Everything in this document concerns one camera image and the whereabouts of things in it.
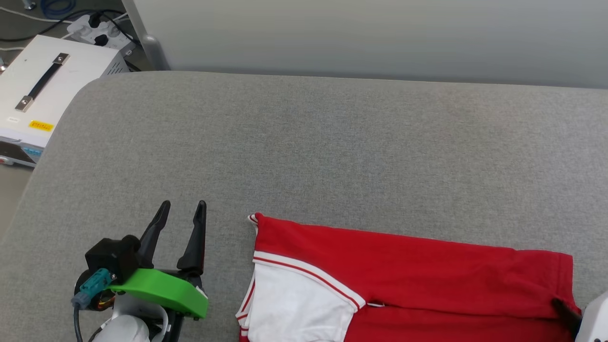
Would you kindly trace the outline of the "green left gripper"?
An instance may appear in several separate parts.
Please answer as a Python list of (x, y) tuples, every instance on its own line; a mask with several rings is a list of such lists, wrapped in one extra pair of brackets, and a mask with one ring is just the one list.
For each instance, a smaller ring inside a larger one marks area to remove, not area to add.
[(206, 318), (209, 299), (200, 276), (204, 271), (207, 204), (200, 200), (197, 205), (188, 245), (177, 262), (180, 271), (156, 270), (152, 260), (160, 233), (169, 218), (170, 206), (170, 200), (159, 206), (140, 238), (137, 251), (140, 268), (128, 278), (120, 278), (105, 268), (93, 274), (84, 272), (83, 281), (75, 287), (75, 308), (105, 310), (117, 303), (119, 294), (128, 294), (194, 320)]

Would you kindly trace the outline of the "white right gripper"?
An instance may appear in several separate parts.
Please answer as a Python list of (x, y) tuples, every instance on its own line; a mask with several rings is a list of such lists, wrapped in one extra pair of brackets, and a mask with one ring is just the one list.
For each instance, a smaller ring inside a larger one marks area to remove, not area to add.
[(576, 342), (608, 341), (608, 293), (593, 299), (584, 309), (583, 315), (576, 313), (559, 298), (551, 305), (569, 333), (577, 333)]

